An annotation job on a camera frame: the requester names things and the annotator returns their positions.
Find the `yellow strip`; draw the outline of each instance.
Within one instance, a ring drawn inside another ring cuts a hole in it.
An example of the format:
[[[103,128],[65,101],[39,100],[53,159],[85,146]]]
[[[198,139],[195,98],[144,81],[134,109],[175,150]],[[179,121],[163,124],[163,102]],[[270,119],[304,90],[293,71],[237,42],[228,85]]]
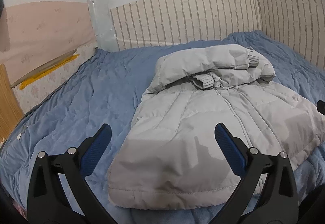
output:
[[[26,79],[25,81],[23,81],[19,87],[20,90],[23,90],[25,87],[27,87],[29,84],[32,84],[33,82],[35,82],[36,80],[41,79],[42,77],[45,77],[46,75],[50,74],[51,72],[53,72],[54,70],[58,69],[59,67],[65,65],[66,63],[76,59],[79,56],[79,54],[76,55],[72,55],[66,59],[64,59],[63,61],[61,61],[60,63],[56,64],[54,67],[48,69],[48,70],[44,70],[43,72],[40,72],[28,79]]]

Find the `wooden board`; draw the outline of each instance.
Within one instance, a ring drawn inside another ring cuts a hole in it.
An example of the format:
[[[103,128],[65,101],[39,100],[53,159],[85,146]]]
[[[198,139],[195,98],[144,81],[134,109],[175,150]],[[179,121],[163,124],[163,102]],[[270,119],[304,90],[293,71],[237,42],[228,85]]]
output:
[[[23,117],[23,112],[10,88],[7,71],[0,65],[0,142],[7,139]]]

